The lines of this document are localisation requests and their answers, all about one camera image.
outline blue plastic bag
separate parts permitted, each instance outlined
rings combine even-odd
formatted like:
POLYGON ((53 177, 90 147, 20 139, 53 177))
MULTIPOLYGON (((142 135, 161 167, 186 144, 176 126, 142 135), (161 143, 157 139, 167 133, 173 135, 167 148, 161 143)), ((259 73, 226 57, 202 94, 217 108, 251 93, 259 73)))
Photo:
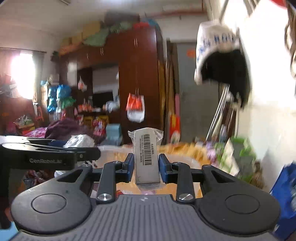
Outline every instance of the blue plastic bag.
POLYGON ((57 98, 57 88, 58 86, 52 86, 48 90, 48 98, 57 98))
POLYGON ((71 88, 68 85, 59 85, 57 88, 57 98, 64 99, 71 95, 71 88))
POLYGON ((275 235, 286 240, 296 231, 296 162, 282 169, 270 194, 281 207, 281 216, 275 227, 275 235))
POLYGON ((49 104, 48 104, 48 107, 47 107, 48 113, 55 112, 56 109, 57 109, 57 99, 56 98, 50 98, 49 99, 49 104))

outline cardboard box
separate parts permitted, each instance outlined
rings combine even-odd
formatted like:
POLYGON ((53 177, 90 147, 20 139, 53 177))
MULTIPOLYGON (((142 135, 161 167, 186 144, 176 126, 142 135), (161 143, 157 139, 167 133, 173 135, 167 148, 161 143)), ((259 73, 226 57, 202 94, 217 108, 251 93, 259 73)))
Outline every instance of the cardboard box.
POLYGON ((135 131, 133 151, 136 184, 160 183, 156 135, 152 128, 135 131))
POLYGON ((72 36, 72 44, 78 44, 82 42, 82 33, 72 36))
POLYGON ((89 23, 83 27, 82 39, 87 39, 89 36, 92 36, 99 32, 101 29, 101 22, 96 21, 89 23))
POLYGON ((72 44, 72 39, 71 38, 64 38, 61 42, 61 47, 69 46, 72 44))

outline white hat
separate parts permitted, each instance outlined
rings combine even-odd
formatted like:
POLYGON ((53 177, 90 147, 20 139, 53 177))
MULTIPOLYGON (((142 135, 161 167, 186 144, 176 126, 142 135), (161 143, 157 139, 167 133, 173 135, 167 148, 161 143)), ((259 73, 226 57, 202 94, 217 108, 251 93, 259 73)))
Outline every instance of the white hat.
POLYGON ((201 23, 196 45, 196 84, 202 84, 201 69, 209 55, 216 51, 227 53, 235 49, 239 49, 239 41, 228 27, 222 26, 217 20, 201 23))

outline ceiling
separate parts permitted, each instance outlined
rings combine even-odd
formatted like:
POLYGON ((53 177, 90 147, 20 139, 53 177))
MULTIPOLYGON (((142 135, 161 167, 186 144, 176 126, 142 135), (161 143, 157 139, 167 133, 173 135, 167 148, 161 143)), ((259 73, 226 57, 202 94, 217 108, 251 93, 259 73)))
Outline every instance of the ceiling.
POLYGON ((103 20, 107 10, 144 13, 161 12, 180 5, 200 8, 201 0, 6 0, 0 6, 0 22, 69 36, 90 21, 103 20))

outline barcode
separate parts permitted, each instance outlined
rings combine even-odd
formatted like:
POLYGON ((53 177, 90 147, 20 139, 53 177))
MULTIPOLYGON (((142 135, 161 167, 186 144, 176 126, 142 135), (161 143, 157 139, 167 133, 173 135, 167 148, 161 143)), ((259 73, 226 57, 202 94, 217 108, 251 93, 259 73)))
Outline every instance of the barcode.
POLYGON ((151 154, 151 143, 150 135, 143 135, 143 146, 144 146, 144 165, 152 165, 152 154, 151 154))

